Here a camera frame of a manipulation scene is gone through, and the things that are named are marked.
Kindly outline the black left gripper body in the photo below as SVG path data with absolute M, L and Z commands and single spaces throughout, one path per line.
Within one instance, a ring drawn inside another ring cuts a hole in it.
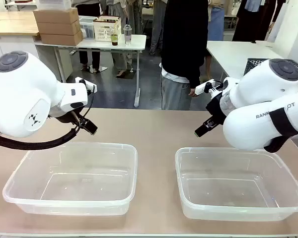
M 60 108 L 54 106 L 49 111 L 49 117 L 56 118 L 61 123 L 77 124 L 78 121 L 82 118 L 80 112 L 83 108 L 84 107 L 79 107 L 70 112 L 64 112 Z

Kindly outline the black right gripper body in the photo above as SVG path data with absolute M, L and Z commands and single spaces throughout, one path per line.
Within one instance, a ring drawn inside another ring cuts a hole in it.
M 206 109 L 212 115 L 209 118 L 211 124 L 223 124 L 226 119 L 226 115 L 223 113 L 220 107 L 220 100 L 222 98 L 222 92 L 213 97 L 207 104 Z

